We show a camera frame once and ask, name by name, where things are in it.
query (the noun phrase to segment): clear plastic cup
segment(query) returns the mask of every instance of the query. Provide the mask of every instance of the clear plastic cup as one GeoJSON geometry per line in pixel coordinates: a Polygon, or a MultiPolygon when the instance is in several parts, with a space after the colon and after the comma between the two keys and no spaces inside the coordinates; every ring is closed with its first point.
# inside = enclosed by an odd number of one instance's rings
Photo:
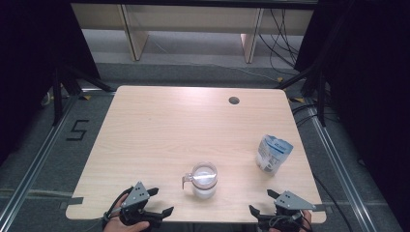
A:
{"type": "Polygon", "coordinates": [[[218,171],[210,162],[200,162],[191,173],[182,178],[182,189],[185,182],[192,182],[193,194],[201,199],[208,199],[217,190],[218,171]]]}

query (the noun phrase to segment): finger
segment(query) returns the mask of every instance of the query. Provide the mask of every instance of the finger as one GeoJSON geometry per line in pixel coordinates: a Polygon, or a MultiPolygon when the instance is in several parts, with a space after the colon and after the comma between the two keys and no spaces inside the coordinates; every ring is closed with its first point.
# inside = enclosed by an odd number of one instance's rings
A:
{"type": "Polygon", "coordinates": [[[148,221],[141,221],[130,228],[130,232],[139,232],[142,231],[150,226],[150,222],[148,221]]]}
{"type": "Polygon", "coordinates": [[[116,211],[116,210],[119,210],[119,208],[121,207],[121,204],[123,204],[123,202],[127,199],[127,196],[128,196],[128,194],[126,193],[123,196],[121,196],[121,198],[117,201],[117,203],[115,204],[114,209],[113,209],[113,211],[115,211],[115,212],[113,212],[111,214],[112,217],[117,217],[117,216],[120,215],[120,212],[116,211]]]}

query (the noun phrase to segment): aluminum rail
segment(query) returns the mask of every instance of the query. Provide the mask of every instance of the aluminum rail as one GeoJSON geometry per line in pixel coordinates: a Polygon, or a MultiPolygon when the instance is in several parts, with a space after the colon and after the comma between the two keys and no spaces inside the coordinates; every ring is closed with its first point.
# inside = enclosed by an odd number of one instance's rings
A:
{"type": "Polygon", "coordinates": [[[61,129],[63,128],[67,116],[72,109],[73,105],[77,100],[77,96],[70,97],[68,102],[65,105],[64,113],[60,119],[60,121],[51,128],[50,132],[47,135],[42,147],[40,148],[39,152],[36,154],[33,162],[31,163],[30,167],[28,168],[27,172],[25,173],[23,179],[21,180],[18,187],[15,189],[14,194],[10,198],[9,202],[2,210],[0,214],[0,231],[6,232],[9,230],[10,226],[12,225],[15,216],[17,215],[19,209],[21,208],[24,199],[26,198],[28,191],[33,186],[35,180],[37,179],[42,167],[50,153],[58,134],[60,133],[61,129]]]}
{"type": "MultiPolygon", "coordinates": [[[[312,104],[313,101],[310,98],[305,98],[307,104],[312,104]]],[[[309,115],[316,115],[316,110],[310,108],[308,110],[309,115]]],[[[325,146],[326,153],[331,160],[331,163],[335,169],[335,172],[340,180],[341,186],[343,187],[344,192],[346,193],[347,199],[350,202],[350,205],[353,208],[353,212],[356,215],[363,231],[376,232],[375,223],[372,220],[370,213],[368,212],[367,206],[365,205],[361,195],[356,190],[355,185],[353,184],[352,179],[346,167],[343,164],[343,161],[340,158],[340,155],[337,152],[337,149],[332,141],[332,138],[329,136],[326,128],[322,127],[319,120],[316,117],[313,117],[313,124],[316,127],[317,133],[319,134],[320,139],[325,146]]]]}

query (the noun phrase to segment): wire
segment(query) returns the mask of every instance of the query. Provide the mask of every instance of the wire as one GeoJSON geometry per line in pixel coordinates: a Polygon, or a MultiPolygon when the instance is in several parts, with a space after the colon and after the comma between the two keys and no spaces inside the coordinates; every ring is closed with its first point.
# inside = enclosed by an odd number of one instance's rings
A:
{"type": "Polygon", "coordinates": [[[316,116],[317,116],[317,114],[314,114],[314,115],[309,115],[309,116],[307,116],[307,117],[304,118],[304,119],[301,119],[299,122],[296,123],[296,127],[297,127],[297,128],[300,127],[300,126],[303,125],[305,122],[307,122],[309,119],[311,119],[311,118],[313,118],[313,117],[316,117],[316,116]]]}
{"type": "Polygon", "coordinates": [[[295,116],[298,112],[302,111],[303,109],[306,109],[306,108],[309,108],[309,107],[314,107],[314,106],[316,106],[316,104],[312,103],[312,104],[305,104],[305,105],[296,107],[296,108],[292,109],[293,116],[295,116]]]}
{"type": "Polygon", "coordinates": [[[263,39],[263,37],[262,37],[262,35],[260,35],[259,34],[259,38],[262,40],[262,42],[266,45],[266,46],[268,46],[268,48],[272,51],[272,52],[274,52],[276,55],[277,55],[277,57],[279,57],[280,59],[282,59],[286,64],[288,64],[290,67],[294,67],[295,65],[294,64],[292,64],[292,63],[290,63],[288,60],[286,60],[283,56],[281,56],[279,53],[277,53],[272,47],[270,47],[266,42],[265,42],[265,40],[263,39]]]}
{"type": "MultiPolygon", "coordinates": [[[[162,51],[165,52],[166,54],[169,54],[169,52],[168,52],[167,50],[165,50],[162,46],[160,46],[155,40],[151,39],[151,41],[152,41],[160,50],[162,50],[162,51]]],[[[268,79],[273,80],[273,81],[275,81],[275,82],[278,82],[276,79],[274,79],[274,78],[272,78],[272,77],[269,77],[269,76],[267,76],[267,75],[258,74],[258,73],[254,73],[254,72],[248,72],[248,71],[245,71],[245,70],[242,70],[242,69],[239,69],[239,68],[226,67],[226,66],[221,66],[221,65],[212,64],[212,63],[210,63],[210,64],[198,64],[198,63],[193,63],[193,62],[179,62],[179,61],[175,61],[175,60],[173,60],[173,62],[174,62],[175,64],[181,64],[181,65],[190,64],[190,65],[195,65],[195,66],[211,66],[211,67],[216,66],[216,67],[221,67],[221,68],[224,68],[224,69],[230,69],[230,70],[240,71],[240,72],[242,72],[242,73],[246,73],[246,74],[250,74],[250,75],[265,77],[265,78],[268,78],[268,79]]]]}
{"type": "Polygon", "coordinates": [[[279,37],[279,36],[282,37],[283,41],[285,42],[285,44],[287,45],[288,48],[286,49],[286,48],[282,47],[280,44],[278,44],[278,46],[281,47],[282,49],[288,51],[290,57],[291,57],[292,60],[293,60],[293,62],[296,63],[296,58],[294,57],[294,55],[295,55],[295,54],[297,55],[297,54],[299,53],[299,51],[298,51],[296,48],[294,48],[292,45],[290,45],[289,41],[287,40],[286,24],[285,24],[285,22],[284,22],[284,21],[285,21],[286,10],[285,10],[285,9],[282,9],[282,10],[281,10],[281,14],[282,14],[282,16],[281,16],[282,22],[281,22],[281,25],[279,26],[279,25],[278,25],[278,21],[277,21],[277,19],[275,18],[274,12],[273,12],[273,10],[271,9],[271,16],[272,16],[272,18],[274,19],[275,25],[276,25],[277,28],[278,28],[278,36],[277,36],[276,41],[278,40],[278,37],[279,37]]]}
{"type": "Polygon", "coordinates": [[[332,199],[332,201],[334,202],[336,208],[338,209],[338,211],[340,212],[341,216],[343,217],[344,221],[346,222],[347,227],[349,228],[350,232],[353,232],[352,226],[350,225],[349,221],[347,220],[346,215],[344,214],[344,212],[341,210],[341,208],[338,206],[337,202],[335,201],[335,199],[332,197],[332,195],[330,194],[330,192],[328,191],[328,189],[325,187],[325,185],[323,185],[323,183],[319,180],[319,178],[314,174],[313,174],[313,178],[317,181],[317,183],[319,183],[319,185],[326,191],[326,193],[329,195],[329,197],[332,199]]]}

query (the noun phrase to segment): human hand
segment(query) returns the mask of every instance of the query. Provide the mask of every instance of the human hand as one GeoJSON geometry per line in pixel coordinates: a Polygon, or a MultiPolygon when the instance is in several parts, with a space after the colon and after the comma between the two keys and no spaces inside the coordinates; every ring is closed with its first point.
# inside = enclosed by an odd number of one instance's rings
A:
{"type": "MultiPolygon", "coordinates": [[[[305,219],[302,219],[302,225],[306,228],[306,229],[311,229],[310,228],[310,224],[311,224],[311,213],[308,210],[302,210],[302,214],[304,215],[305,219]]],[[[280,230],[277,230],[275,228],[270,228],[269,232],[280,232],[280,230]]],[[[299,232],[306,232],[305,229],[300,229],[299,232]]]]}
{"type": "MultiPolygon", "coordinates": [[[[127,194],[123,195],[114,209],[121,207],[121,204],[126,200],[127,196],[127,194]]],[[[150,222],[148,221],[141,221],[137,224],[127,226],[121,222],[119,215],[119,212],[115,212],[111,215],[112,219],[109,220],[103,232],[140,232],[150,226],[150,222]]]]}

